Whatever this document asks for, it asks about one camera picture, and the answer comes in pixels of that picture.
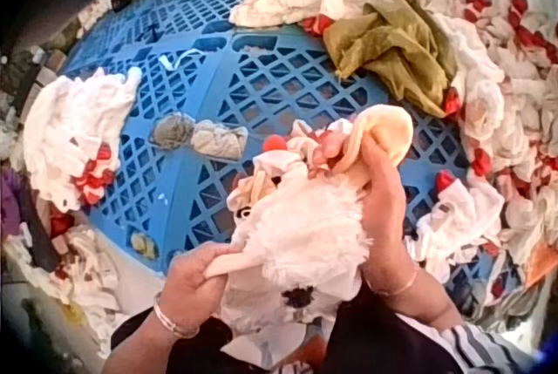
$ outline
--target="olive green cloth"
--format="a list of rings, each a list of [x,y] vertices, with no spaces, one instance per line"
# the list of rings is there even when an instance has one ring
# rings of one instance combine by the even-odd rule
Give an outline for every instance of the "olive green cloth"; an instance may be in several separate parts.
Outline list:
[[[363,67],[377,73],[396,99],[446,116],[443,92],[456,72],[455,57],[446,35],[417,0],[373,0],[362,17],[331,25],[323,41],[340,78]]]

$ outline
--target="striped sleeve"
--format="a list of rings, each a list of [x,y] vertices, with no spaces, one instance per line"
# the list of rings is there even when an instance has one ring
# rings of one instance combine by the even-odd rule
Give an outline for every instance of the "striped sleeve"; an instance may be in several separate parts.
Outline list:
[[[295,362],[293,364],[284,365],[273,371],[273,374],[313,374],[314,371],[306,363]]]
[[[471,324],[441,332],[468,373],[515,374],[528,371],[533,358],[498,334]]]

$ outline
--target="right hand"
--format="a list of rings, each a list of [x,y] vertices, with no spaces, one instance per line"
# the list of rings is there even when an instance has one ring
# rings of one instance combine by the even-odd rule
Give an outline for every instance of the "right hand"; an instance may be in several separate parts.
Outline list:
[[[314,152],[314,165],[332,167],[343,152],[346,138],[326,133]],[[397,291],[412,277],[414,265],[402,242],[405,190],[399,172],[387,153],[365,134],[360,146],[370,172],[371,188],[363,199],[363,229],[373,240],[368,261],[363,264],[366,280],[376,291]]]
[[[326,133],[314,152],[314,165],[335,163],[345,141],[342,134]],[[371,179],[370,192],[363,199],[363,229],[376,245],[401,242],[406,200],[399,172],[370,134],[364,134],[360,153]]]

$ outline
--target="hand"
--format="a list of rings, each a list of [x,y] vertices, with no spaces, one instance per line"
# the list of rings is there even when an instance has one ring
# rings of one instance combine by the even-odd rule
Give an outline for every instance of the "hand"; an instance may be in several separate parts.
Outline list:
[[[206,279],[203,272],[219,255],[239,252],[237,247],[213,242],[175,256],[160,295],[160,309],[182,329],[199,327],[218,309],[227,276]]]
[[[326,133],[319,139],[320,146],[314,152],[314,165],[333,167],[342,154],[345,141],[342,134]],[[369,134],[362,138],[360,154],[371,179],[370,191],[363,199],[362,225],[373,239],[363,272],[376,291],[397,291],[408,282],[415,270],[401,240],[405,190],[397,168]]]
[[[314,165],[332,167],[343,151],[346,138],[338,133],[326,133],[314,152]],[[363,229],[374,239],[375,246],[401,241],[405,218],[405,191],[399,172],[387,153],[369,135],[362,138],[360,153],[370,171],[371,189],[363,199]]]

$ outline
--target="gold bangle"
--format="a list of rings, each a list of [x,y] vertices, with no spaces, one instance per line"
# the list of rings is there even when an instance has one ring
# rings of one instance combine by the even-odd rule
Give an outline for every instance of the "gold bangle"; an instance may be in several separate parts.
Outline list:
[[[171,319],[169,319],[167,316],[165,316],[165,313],[163,313],[162,310],[160,309],[159,299],[160,299],[160,293],[158,293],[153,300],[153,311],[155,312],[155,315],[159,319],[160,323],[167,330],[169,330],[173,335],[175,335],[179,339],[192,339],[198,333],[200,333],[199,327],[184,329],[181,328],[175,322],[173,322]]]
[[[409,280],[409,282],[407,284],[405,284],[403,287],[401,287],[400,289],[396,289],[395,291],[382,291],[382,290],[376,290],[373,289],[372,286],[370,284],[368,284],[368,286],[371,288],[371,290],[375,293],[378,294],[379,296],[382,297],[394,297],[394,296],[399,296],[403,293],[405,293],[415,282],[415,280],[417,279],[417,275],[419,274],[419,270],[417,269],[417,267],[414,267],[414,272],[411,275],[411,279]]]

